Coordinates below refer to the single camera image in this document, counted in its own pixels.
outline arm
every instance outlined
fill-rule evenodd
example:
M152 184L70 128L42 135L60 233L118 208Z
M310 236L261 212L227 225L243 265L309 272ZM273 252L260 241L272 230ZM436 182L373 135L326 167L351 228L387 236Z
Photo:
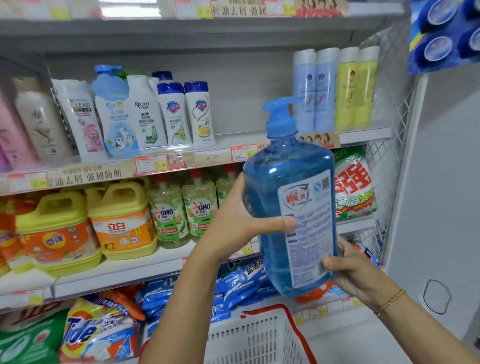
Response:
M188 257L140 364L203 363L220 264L256 235L295 228L292 217L251 217L242 202L244 189L241 173Z
M400 288L345 239L338 236L337 240L344 257L325 258L323 265L336 271L334 282L340 288L378 311ZM414 364L480 363L480 359L405 293L381 311L380 319Z

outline red basket handle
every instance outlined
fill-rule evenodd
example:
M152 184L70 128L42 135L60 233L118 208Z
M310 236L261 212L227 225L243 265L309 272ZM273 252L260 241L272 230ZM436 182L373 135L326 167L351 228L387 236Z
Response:
M307 358L310 361L310 364L317 364L317 360L315 359L315 356L313 355L310 346L308 346L308 343L302 333L298 330L297 325L295 324L295 321L293 320L292 314L290 313L290 310L284 305L284 304L274 304L273 306L267 306L267 307L262 307L258 308L256 310L251 310L251 311L243 311L242 314L240 315L240 318L246 318L247 315L253 316L253 315L258 315L262 314L267 311L273 311L273 310L278 310L282 309L285 311L287 314L288 320L290 321L290 324L292 325L293 332L298 336L300 339L300 342L303 346L303 349L305 350L305 353L307 354Z

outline blue pump head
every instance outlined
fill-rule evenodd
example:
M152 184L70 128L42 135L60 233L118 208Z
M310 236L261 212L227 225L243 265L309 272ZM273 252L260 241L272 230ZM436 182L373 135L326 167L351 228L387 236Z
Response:
M277 98L262 106L262 110L270 112L266 124L268 138L279 138L297 132L295 120L290 116L290 111L288 110L288 104L295 104L302 101L302 97L289 96Z

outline white wall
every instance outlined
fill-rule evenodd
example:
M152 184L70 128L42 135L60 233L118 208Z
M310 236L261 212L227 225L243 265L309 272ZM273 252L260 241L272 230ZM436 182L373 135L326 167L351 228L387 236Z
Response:
M480 64L430 74L388 267L419 302L448 288L433 315L459 339L480 303L479 119Z

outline gold bracelet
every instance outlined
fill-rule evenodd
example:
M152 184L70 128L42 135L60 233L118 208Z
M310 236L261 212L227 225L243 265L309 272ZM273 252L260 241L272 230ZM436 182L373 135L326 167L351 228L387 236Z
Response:
M382 311L385 310L388 306L390 306L393 302L395 302L397 300L397 298L400 297L405 292L406 292L405 290L400 290L400 292L397 293L395 296L393 296L391 300L389 300L382 307L380 307L380 309L377 312L374 312L375 316L380 318L380 314L382 313Z

